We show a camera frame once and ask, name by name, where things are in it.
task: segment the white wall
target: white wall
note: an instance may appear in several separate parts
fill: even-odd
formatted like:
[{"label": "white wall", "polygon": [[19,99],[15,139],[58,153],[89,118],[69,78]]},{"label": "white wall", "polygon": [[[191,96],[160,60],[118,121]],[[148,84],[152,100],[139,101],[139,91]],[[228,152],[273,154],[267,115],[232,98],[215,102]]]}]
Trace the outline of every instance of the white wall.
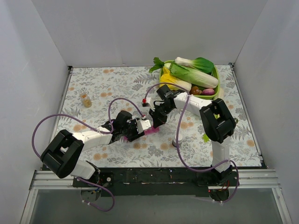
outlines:
[{"label": "white wall", "polygon": [[236,61],[236,75],[266,163],[299,223],[299,2],[268,0]]},{"label": "white wall", "polygon": [[67,65],[235,62],[267,0],[32,0]]},{"label": "white wall", "polygon": [[[0,223],[19,223],[35,169],[35,125],[58,109],[67,66],[30,0],[0,0]],[[49,142],[53,120],[36,146]]]}]

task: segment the metal frame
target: metal frame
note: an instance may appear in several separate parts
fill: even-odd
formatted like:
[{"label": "metal frame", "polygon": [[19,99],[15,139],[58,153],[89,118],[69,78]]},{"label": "metal frame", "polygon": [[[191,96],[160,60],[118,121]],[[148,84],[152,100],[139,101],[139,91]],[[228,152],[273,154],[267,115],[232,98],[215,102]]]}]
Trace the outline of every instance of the metal frame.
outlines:
[{"label": "metal frame", "polygon": [[[244,103],[237,79],[236,79],[236,75],[234,72],[234,67],[233,67],[233,63],[230,63],[231,66],[231,70],[233,73],[233,76],[235,78],[235,82],[236,82],[236,86],[238,88],[239,94],[240,94],[240,98],[241,101],[243,103],[244,106],[244,110],[249,122],[249,126],[251,128],[252,131],[252,135],[256,144],[256,148],[257,151],[260,155],[260,159],[263,160],[262,156],[261,156],[261,150],[259,148],[258,142],[256,140],[256,136],[254,134],[253,128],[252,128],[252,124],[251,121],[249,119],[249,115],[247,112],[247,108],[246,105]],[[62,107],[64,104],[64,99],[65,99],[65,95],[67,93],[67,89],[68,89],[68,85],[71,79],[71,75],[72,75],[72,67],[70,67],[69,70],[69,74],[65,83],[65,87],[64,87],[64,92],[62,95],[62,99],[60,102],[60,106],[58,109],[58,113],[61,113],[62,111]],[[57,129],[57,125],[58,125],[59,119],[57,118],[55,121],[55,125],[54,125],[54,129],[53,129],[53,133],[52,133],[52,137],[51,140],[54,138],[55,136],[55,132]],[[277,207],[280,213],[280,216],[282,218],[282,221],[284,224],[291,224],[291,218],[290,215],[288,213],[282,192],[281,192],[281,188],[280,188],[280,183],[278,180],[278,177],[276,175],[276,172],[274,169],[239,169],[239,182],[240,182],[240,186],[239,188],[243,188],[243,189],[264,189],[264,188],[270,188],[273,191],[273,195],[275,197],[276,203],[277,203]],[[25,209],[21,218],[21,224],[28,224],[30,222],[31,216],[32,216],[32,212],[34,209],[34,205],[36,202],[36,198],[37,198],[37,193],[39,189],[67,189],[67,190],[71,190],[71,189],[96,189],[93,187],[80,187],[80,188],[74,188],[72,186],[73,184],[73,180],[74,177],[72,176],[67,176],[64,179],[59,179],[53,172],[51,171],[36,171],[34,173],[33,179],[32,179],[32,183],[30,186],[30,192],[29,192],[29,196],[25,205]],[[218,187],[215,186],[209,186],[209,189],[216,189]]]}]

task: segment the gray leaf pattern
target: gray leaf pattern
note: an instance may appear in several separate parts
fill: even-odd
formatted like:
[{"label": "gray leaf pattern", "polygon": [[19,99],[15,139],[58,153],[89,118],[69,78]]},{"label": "gray leaf pattern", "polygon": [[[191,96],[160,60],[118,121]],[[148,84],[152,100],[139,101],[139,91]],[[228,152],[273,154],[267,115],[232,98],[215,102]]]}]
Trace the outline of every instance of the gray leaf pattern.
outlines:
[{"label": "gray leaf pattern", "polygon": [[[231,140],[231,159],[238,166],[260,166],[253,136],[241,103],[234,76],[228,65],[216,66],[224,89],[224,100],[233,117],[239,119]],[[108,120],[108,105],[114,98],[124,97],[132,100],[140,110],[149,116],[149,108],[142,107],[141,102],[150,86],[159,81],[159,71],[148,73],[149,67],[116,68],[74,68],[62,113],[85,121],[93,127],[99,127]],[[159,99],[158,87],[149,92],[149,97]],[[86,92],[93,105],[83,107],[80,94]],[[136,109],[127,101],[116,101],[111,107],[111,118],[120,110],[126,110],[139,116]],[[110,145],[103,145],[84,151],[80,158],[92,162],[98,167],[182,167],[176,148],[171,144],[176,133],[180,110],[173,110],[160,131],[145,135],[133,142],[123,138]],[[84,132],[89,129],[80,123],[61,117],[56,133],[62,129],[70,132]],[[201,119],[186,112],[180,134],[184,142],[180,148],[185,162],[189,166],[209,167],[213,159],[211,142],[204,143],[204,128]]]}]

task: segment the yellow-green object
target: yellow-green object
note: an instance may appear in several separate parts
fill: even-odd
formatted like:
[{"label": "yellow-green object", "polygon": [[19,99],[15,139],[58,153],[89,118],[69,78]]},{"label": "yellow-green object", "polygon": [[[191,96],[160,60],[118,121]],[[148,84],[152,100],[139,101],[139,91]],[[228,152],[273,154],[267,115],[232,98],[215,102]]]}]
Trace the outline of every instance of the yellow-green object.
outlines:
[{"label": "yellow-green object", "polygon": [[[174,62],[174,61],[170,60],[170,61],[166,61],[164,63],[171,63],[171,62]],[[161,81],[162,75],[163,75],[163,69],[161,69],[161,71],[160,71],[160,81]],[[213,70],[212,70],[212,76],[219,80],[219,74],[218,74],[218,71],[217,71],[216,67],[214,67]],[[201,86],[198,86],[198,88],[200,90],[204,90],[205,89],[205,88],[203,88]],[[219,89],[220,89],[220,82],[218,83],[218,86],[216,86],[216,88],[214,88],[214,90],[215,90],[215,94],[214,95],[211,95],[211,96],[197,95],[195,97],[199,97],[201,99],[213,99],[218,94]]]},{"label": "yellow-green object", "polygon": [[206,134],[203,134],[202,139],[203,139],[204,143],[206,143],[210,140]]},{"label": "yellow-green object", "polygon": [[[170,71],[163,67],[163,75],[160,77],[160,82],[164,82],[164,83],[173,83],[173,84],[177,84],[185,89],[187,89],[188,91],[191,90],[191,87],[192,87],[192,84],[191,83],[188,83],[188,82],[185,82],[179,78],[176,78],[174,76],[172,76],[170,74]],[[171,90],[178,90],[180,88],[174,86],[174,85],[170,85],[170,84],[167,84],[167,86],[171,89]]]}]

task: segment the green bowl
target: green bowl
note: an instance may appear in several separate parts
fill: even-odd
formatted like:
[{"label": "green bowl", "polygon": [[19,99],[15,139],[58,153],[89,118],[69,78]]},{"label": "green bowl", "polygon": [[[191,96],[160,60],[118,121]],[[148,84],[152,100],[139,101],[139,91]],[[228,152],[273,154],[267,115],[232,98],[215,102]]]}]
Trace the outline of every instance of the green bowl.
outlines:
[{"label": "green bowl", "polygon": [[[171,63],[171,62],[174,62],[173,60],[169,60],[169,61],[166,61],[164,63]],[[160,70],[160,82],[161,82],[161,76],[163,75],[163,69]],[[214,66],[213,70],[212,70],[212,76],[215,77],[216,79],[218,79],[218,86],[216,86],[216,88],[214,88],[215,90],[215,94],[214,95],[211,95],[211,96],[204,96],[204,95],[194,95],[195,97],[199,97],[201,99],[213,99],[217,94],[218,94],[218,91],[220,89],[220,80],[219,80],[219,74],[218,74],[218,70],[217,68]],[[204,87],[201,87],[201,86],[198,86],[198,88],[200,90],[204,90],[206,88]]]}]

